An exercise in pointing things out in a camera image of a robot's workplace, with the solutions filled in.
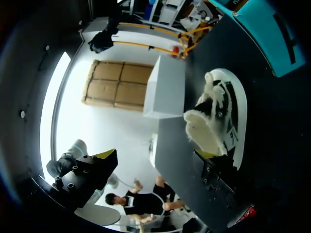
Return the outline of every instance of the white shelf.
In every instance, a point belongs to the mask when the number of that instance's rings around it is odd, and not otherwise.
[[[150,14],[149,22],[152,22],[152,19],[154,18],[155,11],[156,11],[156,6],[157,6],[158,3],[159,3],[159,0],[156,0],[155,3],[154,3],[154,6],[152,7],[152,11],[151,11],[151,14]]]
[[[156,7],[159,3],[159,0],[156,0],[153,7],[152,7],[152,10],[151,10],[151,13],[150,13],[150,17],[149,17],[149,20],[142,20],[143,23],[147,23],[147,24],[151,24],[151,25],[155,25],[155,26],[159,26],[159,27],[162,27],[162,28],[167,28],[169,30],[173,30],[173,31],[176,31],[176,32],[180,32],[180,33],[183,33],[184,30],[180,30],[180,29],[176,29],[176,28],[173,28],[172,25],[174,24],[175,22],[175,19],[179,13],[179,11],[181,10],[181,8],[183,7],[184,3],[185,3],[186,0],[182,0],[181,4],[177,7],[177,10],[176,10],[176,13],[173,17],[173,20],[172,22],[169,24],[169,25],[165,25],[165,24],[161,24],[161,23],[158,23],[158,22],[153,22],[152,19],[155,15],[155,12],[156,12]],[[134,12],[134,6],[135,6],[135,0],[131,0],[130,2],[130,15],[133,15],[135,12]]]
[[[181,8],[183,7],[185,1],[186,1],[186,0],[183,0],[183,1],[181,2],[181,4],[177,7],[176,14],[174,15],[173,20],[172,20],[171,23],[169,24],[170,26],[172,26],[173,23],[175,22],[175,19],[176,19],[177,15],[179,14]]]

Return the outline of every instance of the man's hand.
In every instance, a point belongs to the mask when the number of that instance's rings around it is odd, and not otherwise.
[[[140,222],[141,222],[141,223],[147,223],[147,222],[154,221],[155,219],[156,219],[156,216],[151,215],[151,216],[149,216],[149,217],[143,218]]]
[[[136,188],[133,188],[132,190],[130,190],[131,193],[135,194],[138,193],[142,190],[143,186],[141,185],[141,183],[138,180],[134,180],[134,185]]]
[[[141,185],[140,181],[134,180],[134,185],[137,189],[142,190],[143,186]]]

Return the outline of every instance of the person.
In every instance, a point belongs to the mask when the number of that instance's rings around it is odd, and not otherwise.
[[[129,215],[141,223],[147,223],[155,220],[153,215],[162,215],[165,211],[181,208],[185,204],[181,200],[167,202],[167,196],[172,192],[172,188],[165,183],[160,176],[156,178],[153,193],[139,194],[142,185],[139,181],[134,182],[135,187],[126,193],[126,196],[119,197],[109,193],[105,197],[108,205],[122,205],[126,215]],[[143,214],[151,214],[148,217],[142,217]]]

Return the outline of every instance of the yellow pipe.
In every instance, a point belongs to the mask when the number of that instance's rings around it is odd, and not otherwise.
[[[147,47],[147,48],[150,47],[149,45],[144,45],[144,44],[134,43],[134,42],[126,42],[126,41],[113,41],[113,43],[126,44],[126,45],[137,45],[137,46],[142,46],[142,47]],[[173,52],[173,51],[162,49],[162,48],[159,48],[156,46],[151,46],[151,47],[155,50],[159,50],[159,51],[170,53],[170,54],[175,55],[175,56],[179,56],[178,52]]]
[[[146,25],[139,25],[139,24],[120,23],[120,25],[121,25],[121,26],[129,26],[129,27],[137,27],[137,28],[146,28],[146,29],[150,29],[149,26],[146,26]],[[162,32],[162,33],[167,33],[167,34],[171,34],[171,35],[178,36],[177,33],[173,33],[173,32],[170,32],[170,31],[168,31],[168,30],[165,30],[165,29],[156,28],[156,27],[153,27],[153,29],[156,30],[156,31]]]
[[[211,29],[211,28],[212,28],[211,26],[207,26],[207,27],[204,27],[204,28],[194,29],[194,30],[191,30],[191,31],[188,31],[188,32],[185,32],[185,33],[181,33],[181,34],[182,35],[187,35],[187,34],[190,34],[190,33],[195,33],[195,32],[203,31],[203,30],[206,30],[206,29]]]
[[[192,45],[191,47],[187,48],[185,50],[186,53],[188,53],[191,49],[193,49],[198,43],[195,43],[194,45]]]
[[[179,41],[180,41],[180,43],[181,43],[181,46],[183,47],[183,50],[186,51],[186,47],[185,47],[185,45],[184,45],[184,42],[183,42],[181,39],[179,39]]]

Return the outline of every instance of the black table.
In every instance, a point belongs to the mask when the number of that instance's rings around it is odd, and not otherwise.
[[[310,75],[302,67],[281,78],[273,76],[265,58],[246,33],[229,17],[223,19],[186,58],[185,111],[192,109],[205,84],[204,74],[215,68],[232,71],[244,86],[247,129],[240,171],[256,187],[280,190],[280,201],[307,180]],[[231,214],[219,207],[192,166],[192,143],[183,118],[159,124],[155,165],[180,198],[208,226],[219,232]]]

